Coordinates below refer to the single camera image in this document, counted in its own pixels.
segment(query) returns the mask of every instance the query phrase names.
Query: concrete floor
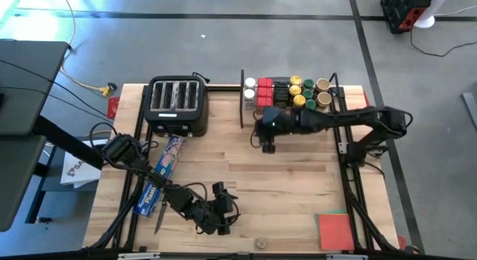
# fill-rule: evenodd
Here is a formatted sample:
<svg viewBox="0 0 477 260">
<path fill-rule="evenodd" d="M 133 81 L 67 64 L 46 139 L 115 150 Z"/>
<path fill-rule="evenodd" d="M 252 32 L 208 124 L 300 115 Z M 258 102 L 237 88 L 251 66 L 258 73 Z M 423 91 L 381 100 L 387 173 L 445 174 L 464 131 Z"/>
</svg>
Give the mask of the concrete floor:
<svg viewBox="0 0 477 260">
<path fill-rule="evenodd" d="M 343 15 L 349 0 L 69 0 L 74 10 L 125 13 L 216 13 Z M 379 0 L 356 0 L 362 16 L 381 16 Z M 448 0 L 442 13 L 477 5 L 477 0 Z M 67 10 L 64 0 L 21 0 L 18 8 Z M 477 16 L 477 8 L 458 16 Z M 355 22 L 244 19 L 91 19 L 78 18 L 66 63 L 69 73 L 85 83 L 147 83 L 162 74 L 200 72 L 213 83 L 238 83 L 247 76 L 330 76 L 341 84 L 362 85 L 373 102 L 370 79 Z M 477 132 L 460 98 L 477 95 L 477 45 L 444 58 L 414 50 L 409 34 L 391 35 L 384 22 L 362 22 L 370 56 L 385 104 L 414 114 L 408 135 L 396 141 L 426 253 L 475 258 L 477 253 Z M 72 33 L 70 18 L 48 11 L 28 17 L 11 16 L 0 38 L 65 40 Z M 414 42 L 434 53 L 475 41 L 475 22 L 438 22 L 416 30 Z M 107 100 L 68 82 L 85 101 L 105 111 Z M 76 101 L 58 88 L 53 95 Z M 48 100 L 42 114 L 76 136 L 98 122 L 57 101 Z M 70 118 L 82 118 L 73 121 Z M 397 185 L 389 159 L 383 170 L 399 235 L 408 237 Z M 0 233 L 0 255 L 76 250 L 82 245 L 92 194 L 50 194 L 40 214 L 62 218 L 45 226 L 25 226 L 25 208 L 35 186 L 26 194 L 14 226 Z M 64 209 L 53 206 L 64 203 Z M 25 246 L 25 237 L 29 244 Z"/>
</svg>

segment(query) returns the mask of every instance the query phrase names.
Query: yellow lid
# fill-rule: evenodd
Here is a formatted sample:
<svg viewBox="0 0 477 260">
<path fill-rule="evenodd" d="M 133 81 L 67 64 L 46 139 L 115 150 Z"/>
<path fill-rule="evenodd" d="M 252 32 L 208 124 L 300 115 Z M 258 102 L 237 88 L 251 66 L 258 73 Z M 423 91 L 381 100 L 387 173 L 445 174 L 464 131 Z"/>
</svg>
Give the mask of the yellow lid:
<svg viewBox="0 0 477 260">
<path fill-rule="evenodd" d="M 297 107 L 301 107 L 304 105 L 306 102 L 305 96 L 303 95 L 297 95 L 293 97 L 293 104 L 296 105 Z"/>
<path fill-rule="evenodd" d="M 290 89 L 288 89 L 290 94 L 292 96 L 299 95 L 301 93 L 301 88 L 297 85 L 290 86 Z"/>
<path fill-rule="evenodd" d="M 301 77 L 298 77 L 298 76 L 290 77 L 290 84 L 300 86 L 301 85 Z"/>
</svg>

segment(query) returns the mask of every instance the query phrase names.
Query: wooden table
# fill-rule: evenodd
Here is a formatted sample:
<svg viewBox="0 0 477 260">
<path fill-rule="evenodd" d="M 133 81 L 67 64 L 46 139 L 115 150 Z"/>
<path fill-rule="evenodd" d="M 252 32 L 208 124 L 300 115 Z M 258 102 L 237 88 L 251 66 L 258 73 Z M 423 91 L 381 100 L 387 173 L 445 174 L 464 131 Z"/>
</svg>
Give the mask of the wooden table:
<svg viewBox="0 0 477 260">
<path fill-rule="evenodd" d="M 114 122 L 118 132 L 133 135 L 143 86 L 124 85 Z M 365 107 L 360 86 L 345 86 L 344 91 L 348 109 Z M 147 246 L 148 251 L 158 252 L 320 253 L 313 214 L 345 210 L 332 130 L 309 136 L 276 137 L 277 152 L 263 154 L 250 146 L 253 129 L 250 113 L 244 114 L 244 128 L 239 126 L 239 93 L 210 92 L 209 98 L 208 132 L 204 137 L 188 139 L 172 179 L 179 184 L 202 182 L 208 187 L 209 196 L 210 186 L 224 181 L 229 192 L 238 197 L 241 217 L 231 226 L 230 235 L 198 235 L 192 221 L 183 220 L 168 208 L 161 229 L 155 235 L 158 208 L 152 218 L 139 217 L 135 249 Z M 146 126 L 144 123 L 142 140 Z M 354 139 L 362 138 L 369 131 L 369 127 L 353 127 Z M 168 140 L 157 136 L 153 140 L 161 144 L 149 157 L 151 164 L 156 165 Z M 379 165 L 373 158 L 367 161 Z M 124 176 L 125 171 L 103 169 L 84 246 L 97 241 L 116 216 Z M 382 175 L 364 167 L 361 179 L 371 219 L 398 247 Z M 193 189 L 203 194 L 201 187 Z M 124 221 L 121 244 L 126 240 L 129 217 Z M 360 220 L 357 220 L 357 228 L 361 244 L 365 244 Z M 257 238 L 265 239 L 265 249 L 256 247 Z"/>
</svg>

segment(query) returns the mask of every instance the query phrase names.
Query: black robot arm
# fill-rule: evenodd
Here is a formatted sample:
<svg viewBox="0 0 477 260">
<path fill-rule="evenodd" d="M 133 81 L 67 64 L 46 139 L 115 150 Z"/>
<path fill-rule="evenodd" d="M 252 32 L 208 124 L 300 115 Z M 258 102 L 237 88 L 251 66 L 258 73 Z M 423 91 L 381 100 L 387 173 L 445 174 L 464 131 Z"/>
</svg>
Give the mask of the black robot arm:
<svg viewBox="0 0 477 260">
<path fill-rule="evenodd" d="M 288 113 L 278 107 L 266 107 L 262 118 L 255 123 L 255 134 L 263 153 L 275 153 L 275 136 L 317 133 L 330 127 L 367 125 L 373 128 L 370 133 L 359 142 L 347 144 L 348 162 L 362 165 L 367 152 L 380 150 L 382 153 L 385 151 L 380 146 L 383 141 L 398 139 L 406 134 L 406 113 L 392 107 L 365 107 L 337 113 L 308 109 Z"/>
<path fill-rule="evenodd" d="M 174 184 L 159 174 L 142 155 L 141 145 L 130 135 L 118 133 L 102 149 L 101 156 L 113 167 L 132 171 L 143 177 L 165 195 L 170 207 L 186 220 L 193 220 L 205 233 L 212 234 L 218 230 L 219 235 L 230 233 L 229 226 L 239 217 L 238 207 L 222 182 L 212 186 L 215 200 L 204 200 L 195 191 Z M 226 218 L 225 213 L 236 208 L 237 214 Z"/>
</svg>

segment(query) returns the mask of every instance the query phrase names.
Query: red square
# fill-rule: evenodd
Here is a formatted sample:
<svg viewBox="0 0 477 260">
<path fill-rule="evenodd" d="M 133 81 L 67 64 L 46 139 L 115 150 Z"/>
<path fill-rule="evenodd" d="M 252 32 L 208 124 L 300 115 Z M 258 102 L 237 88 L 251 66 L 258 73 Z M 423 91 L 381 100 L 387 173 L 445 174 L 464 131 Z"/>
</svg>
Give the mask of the red square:
<svg viewBox="0 0 477 260">
<path fill-rule="evenodd" d="M 272 85 L 274 84 L 274 80 L 271 79 L 271 78 L 266 78 L 266 81 L 267 81 L 267 88 L 271 88 Z"/>
<path fill-rule="evenodd" d="M 273 105 L 274 101 L 272 98 L 266 98 L 265 106 L 266 107 L 271 107 Z"/>
<path fill-rule="evenodd" d="M 265 97 L 258 97 L 258 98 L 256 99 L 256 105 L 257 105 L 257 107 L 262 108 L 262 107 L 264 107 L 266 104 L 267 104 L 267 98 L 265 98 Z"/>
<path fill-rule="evenodd" d="M 267 86 L 267 78 L 264 77 L 259 77 L 259 83 L 258 83 L 259 88 L 265 88 Z"/>
<path fill-rule="evenodd" d="M 257 95 L 262 97 L 271 97 L 272 89 L 259 87 Z"/>
<path fill-rule="evenodd" d="M 322 250 L 354 250 L 348 214 L 318 215 Z"/>
<path fill-rule="evenodd" d="M 259 88 L 271 88 L 273 84 L 274 80 L 272 78 L 259 77 Z"/>
</svg>

